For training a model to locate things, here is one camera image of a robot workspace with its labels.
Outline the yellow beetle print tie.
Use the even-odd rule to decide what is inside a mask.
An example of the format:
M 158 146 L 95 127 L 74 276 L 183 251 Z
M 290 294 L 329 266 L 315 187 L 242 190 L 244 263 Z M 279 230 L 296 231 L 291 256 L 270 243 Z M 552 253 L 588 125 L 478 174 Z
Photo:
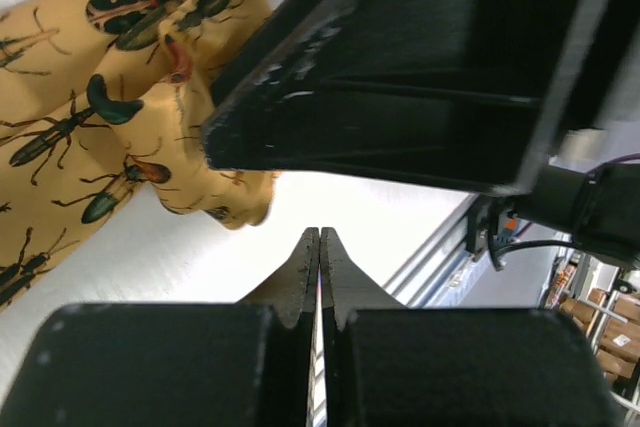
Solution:
M 219 171 L 199 138 L 211 84 L 268 0 L 31 0 L 1 15 L 1 304 L 146 185 L 228 229 L 267 215 L 274 175 Z

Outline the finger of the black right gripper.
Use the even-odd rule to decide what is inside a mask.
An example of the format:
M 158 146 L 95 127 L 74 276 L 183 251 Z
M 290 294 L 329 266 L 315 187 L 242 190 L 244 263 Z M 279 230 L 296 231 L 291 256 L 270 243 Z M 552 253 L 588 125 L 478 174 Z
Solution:
M 509 195 L 552 145 L 581 0 L 285 0 L 211 87 L 217 169 Z

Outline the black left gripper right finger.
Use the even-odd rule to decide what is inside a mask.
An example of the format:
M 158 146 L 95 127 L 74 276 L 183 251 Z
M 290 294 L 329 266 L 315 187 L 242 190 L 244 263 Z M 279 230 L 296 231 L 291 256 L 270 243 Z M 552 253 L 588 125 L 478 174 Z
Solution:
M 331 426 L 619 426 L 586 338 L 540 308 L 410 309 L 320 234 Z

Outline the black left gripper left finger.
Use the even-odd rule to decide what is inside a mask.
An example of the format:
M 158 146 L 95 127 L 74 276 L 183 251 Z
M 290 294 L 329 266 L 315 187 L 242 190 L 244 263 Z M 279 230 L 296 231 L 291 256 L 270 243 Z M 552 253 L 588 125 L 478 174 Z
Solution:
M 5 426 L 309 426 L 320 235 L 238 302 L 75 303 L 41 325 Z

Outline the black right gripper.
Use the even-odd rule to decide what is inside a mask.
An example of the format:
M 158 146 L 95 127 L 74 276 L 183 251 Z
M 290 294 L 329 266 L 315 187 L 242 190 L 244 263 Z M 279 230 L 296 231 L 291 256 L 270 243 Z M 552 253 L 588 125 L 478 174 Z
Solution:
M 524 157 L 525 190 L 550 154 L 598 151 L 614 123 L 638 116 L 639 0 L 578 0 Z

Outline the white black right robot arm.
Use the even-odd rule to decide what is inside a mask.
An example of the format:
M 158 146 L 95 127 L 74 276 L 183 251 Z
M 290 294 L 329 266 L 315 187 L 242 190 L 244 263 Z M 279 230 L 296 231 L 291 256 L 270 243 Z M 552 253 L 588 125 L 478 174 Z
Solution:
M 639 169 L 550 165 L 639 111 L 639 0 L 284 0 L 212 83 L 218 169 L 476 192 L 639 264 Z

